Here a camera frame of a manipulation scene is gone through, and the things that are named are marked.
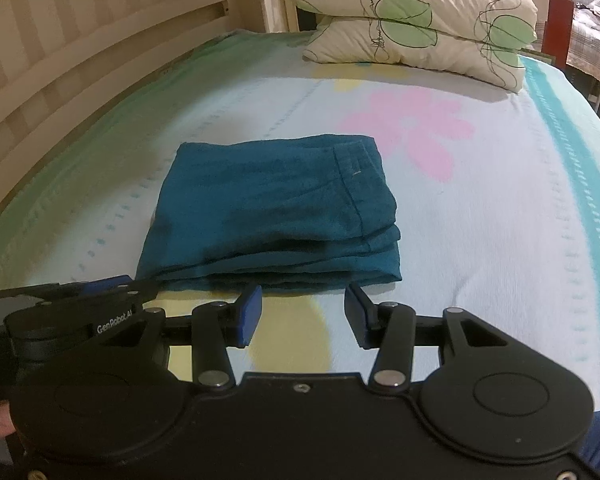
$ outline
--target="pink flower pattern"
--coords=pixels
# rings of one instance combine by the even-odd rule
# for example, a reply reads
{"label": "pink flower pattern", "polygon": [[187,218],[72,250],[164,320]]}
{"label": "pink flower pattern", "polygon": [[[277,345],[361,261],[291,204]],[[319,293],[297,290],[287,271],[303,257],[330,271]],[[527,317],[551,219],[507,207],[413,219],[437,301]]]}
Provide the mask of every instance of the pink flower pattern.
{"label": "pink flower pattern", "polygon": [[427,88],[381,90],[369,97],[369,109],[347,116],[342,133],[372,136],[382,156],[406,152],[423,173],[447,182],[454,172],[454,160],[436,139],[471,139],[474,127],[459,119],[462,105],[455,99],[438,99]]}

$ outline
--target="mattress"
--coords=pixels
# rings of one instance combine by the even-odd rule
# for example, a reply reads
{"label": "mattress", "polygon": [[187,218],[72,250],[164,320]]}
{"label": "mattress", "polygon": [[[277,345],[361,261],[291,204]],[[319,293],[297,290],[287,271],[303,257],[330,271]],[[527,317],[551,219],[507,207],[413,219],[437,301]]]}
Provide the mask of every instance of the mattress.
{"label": "mattress", "polygon": [[[133,276],[181,142],[368,134],[397,200],[404,277],[371,298],[427,316],[462,306],[577,373],[600,408],[600,120],[586,100],[531,59],[516,95],[449,73],[314,64],[308,38],[232,34],[104,114],[0,216],[0,288]],[[211,299],[233,298],[154,303],[175,316]],[[357,347],[340,290],[267,296],[252,344],[230,350],[238,378],[366,378],[375,354]],[[170,368],[190,378],[189,359],[174,348]],[[437,366],[417,348],[413,379]]]}

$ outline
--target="green leaf print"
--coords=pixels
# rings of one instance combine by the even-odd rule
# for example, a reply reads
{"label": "green leaf print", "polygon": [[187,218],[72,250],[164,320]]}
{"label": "green leaf print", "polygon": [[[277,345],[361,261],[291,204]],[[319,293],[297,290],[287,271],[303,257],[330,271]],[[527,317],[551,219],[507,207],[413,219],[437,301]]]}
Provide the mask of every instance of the green leaf print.
{"label": "green leaf print", "polygon": [[488,41],[504,48],[522,48],[535,39],[534,29],[517,16],[503,14],[488,25]]}
{"label": "green leaf print", "polygon": [[493,55],[497,57],[501,63],[513,68],[521,68],[523,65],[520,63],[520,57],[517,52],[511,50],[504,50],[497,46],[489,45],[488,50],[493,52]]}
{"label": "green leaf print", "polygon": [[438,33],[430,28],[415,27],[406,23],[380,21],[385,35],[394,43],[411,48],[434,46],[438,42]]}
{"label": "green leaf print", "polygon": [[421,0],[378,0],[374,9],[383,20],[396,20],[417,27],[429,27],[433,20],[431,6]]}
{"label": "green leaf print", "polygon": [[313,12],[314,14],[322,14],[318,9],[312,6],[312,4],[305,0],[293,0],[293,3],[296,4],[298,9],[306,10],[307,12]]}

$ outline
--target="folded teal pants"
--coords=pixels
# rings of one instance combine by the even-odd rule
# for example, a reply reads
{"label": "folded teal pants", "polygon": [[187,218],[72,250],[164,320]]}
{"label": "folded teal pants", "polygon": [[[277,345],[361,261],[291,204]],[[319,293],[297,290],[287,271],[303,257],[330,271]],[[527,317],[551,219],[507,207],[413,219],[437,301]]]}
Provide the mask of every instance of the folded teal pants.
{"label": "folded teal pants", "polygon": [[186,143],[136,278],[302,291],[399,281],[395,210],[370,137]]}

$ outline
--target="teal stripe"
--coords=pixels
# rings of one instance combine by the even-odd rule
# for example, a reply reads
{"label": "teal stripe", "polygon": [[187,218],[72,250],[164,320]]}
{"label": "teal stripe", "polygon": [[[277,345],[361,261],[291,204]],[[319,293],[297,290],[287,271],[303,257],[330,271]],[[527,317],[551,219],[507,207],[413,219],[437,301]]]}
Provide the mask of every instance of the teal stripe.
{"label": "teal stripe", "polygon": [[539,63],[522,59],[526,66],[525,79],[529,93],[551,132],[571,181],[580,219],[589,241],[589,256],[598,285],[600,317],[600,169]]}

